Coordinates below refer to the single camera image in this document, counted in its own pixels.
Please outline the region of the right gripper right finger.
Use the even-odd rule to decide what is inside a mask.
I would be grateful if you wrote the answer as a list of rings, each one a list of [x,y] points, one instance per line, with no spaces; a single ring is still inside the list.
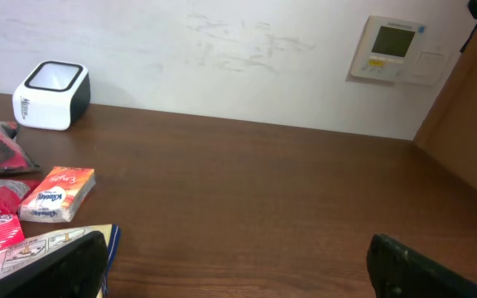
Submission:
[[[366,266],[377,297],[477,298],[477,284],[386,234],[375,234]]]

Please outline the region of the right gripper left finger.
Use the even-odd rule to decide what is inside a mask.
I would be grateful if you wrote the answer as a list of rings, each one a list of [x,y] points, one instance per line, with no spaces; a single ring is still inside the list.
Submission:
[[[0,279],[0,298],[95,297],[107,261],[104,235],[93,231]]]

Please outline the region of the orange tissue pack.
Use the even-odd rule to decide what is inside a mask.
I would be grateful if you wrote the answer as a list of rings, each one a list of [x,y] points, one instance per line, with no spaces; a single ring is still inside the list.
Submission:
[[[94,169],[55,166],[21,202],[18,217],[36,223],[68,223],[95,183]]]

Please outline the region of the yellow white snack bag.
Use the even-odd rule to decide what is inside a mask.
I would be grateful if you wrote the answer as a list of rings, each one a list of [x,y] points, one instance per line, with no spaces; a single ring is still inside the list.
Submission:
[[[105,297],[108,292],[108,272],[113,264],[121,238],[121,230],[116,224],[60,229],[27,238],[18,244],[5,248],[0,251],[0,279],[93,231],[99,231],[104,235],[108,249],[108,261],[99,293],[97,296],[90,298]]]

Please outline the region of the black red snack wrapper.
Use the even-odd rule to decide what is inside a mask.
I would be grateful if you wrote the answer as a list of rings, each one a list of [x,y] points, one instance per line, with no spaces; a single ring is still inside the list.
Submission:
[[[0,175],[32,173],[40,170],[40,166],[17,143],[20,128],[16,122],[0,122]]]

